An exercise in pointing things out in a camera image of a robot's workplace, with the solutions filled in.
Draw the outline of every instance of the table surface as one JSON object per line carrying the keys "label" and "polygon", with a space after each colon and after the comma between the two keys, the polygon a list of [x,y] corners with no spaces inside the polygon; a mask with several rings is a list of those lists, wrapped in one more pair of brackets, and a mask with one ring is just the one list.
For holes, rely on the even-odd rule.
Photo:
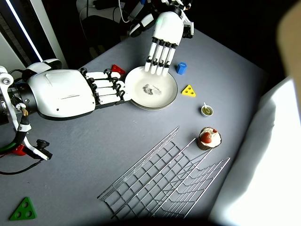
{"label": "table surface", "polygon": [[[143,65],[151,32],[126,39],[85,67],[93,72],[117,64],[129,72]],[[188,66],[184,75],[175,71],[179,62]],[[179,147],[197,137],[203,127],[220,132],[222,144],[206,163],[234,157],[256,111],[267,74],[197,30],[193,39],[181,41],[169,72],[177,82],[178,96],[160,111],[142,110],[128,102],[70,121],[48,121],[36,113],[31,115],[28,139],[33,144],[36,139],[50,142],[48,150],[53,157],[25,173],[0,175],[0,224],[76,226],[110,221],[110,211],[97,196],[177,126],[180,128],[174,141]],[[195,98],[181,95],[188,84],[195,90]],[[214,108],[212,117],[201,115],[204,101]],[[14,136],[12,126],[1,126],[0,134],[0,145],[4,145]],[[200,152],[196,143],[189,151]],[[0,162],[1,171],[17,171],[35,160],[8,155]],[[190,216],[204,216],[210,211],[229,168],[230,164]],[[9,222],[26,196],[31,198],[38,217]]]}

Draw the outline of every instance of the blue block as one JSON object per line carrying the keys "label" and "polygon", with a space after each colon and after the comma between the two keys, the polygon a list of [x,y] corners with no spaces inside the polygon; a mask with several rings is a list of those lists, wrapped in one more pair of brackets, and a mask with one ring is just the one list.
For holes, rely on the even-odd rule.
{"label": "blue block", "polygon": [[177,73],[178,74],[184,74],[186,71],[187,65],[184,62],[180,62],[177,67]]}

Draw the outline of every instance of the yellow triangle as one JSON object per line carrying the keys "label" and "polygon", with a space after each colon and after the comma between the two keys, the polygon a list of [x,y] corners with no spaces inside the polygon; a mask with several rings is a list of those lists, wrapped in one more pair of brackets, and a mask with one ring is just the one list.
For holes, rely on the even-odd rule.
{"label": "yellow triangle", "polygon": [[190,96],[190,97],[196,97],[196,92],[193,90],[191,85],[186,86],[186,88],[182,91],[183,95]]}

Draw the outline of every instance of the metal wire basket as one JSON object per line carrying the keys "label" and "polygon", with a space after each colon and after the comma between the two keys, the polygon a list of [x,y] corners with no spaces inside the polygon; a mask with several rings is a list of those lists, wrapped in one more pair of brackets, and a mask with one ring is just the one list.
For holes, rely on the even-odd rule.
{"label": "metal wire basket", "polygon": [[185,218],[207,191],[230,157],[200,168],[211,150],[189,159],[173,142],[175,128],[134,166],[108,187],[98,199],[112,211],[112,218]]}

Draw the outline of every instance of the dark background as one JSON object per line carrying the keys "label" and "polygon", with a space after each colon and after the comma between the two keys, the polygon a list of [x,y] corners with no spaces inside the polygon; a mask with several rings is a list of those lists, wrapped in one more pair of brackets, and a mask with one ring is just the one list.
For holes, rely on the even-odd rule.
{"label": "dark background", "polygon": [[[135,0],[123,0],[136,4]],[[194,22],[195,29],[205,33],[224,46],[237,52],[270,74],[265,92],[285,77],[276,45],[277,25],[281,17],[297,0],[194,0],[186,13]],[[77,69],[91,60],[87,43],[79,23],[76,0],[43,0],[49,20],[70,68]],[[97,29],[126,30],[127,24],[99,20]]]}

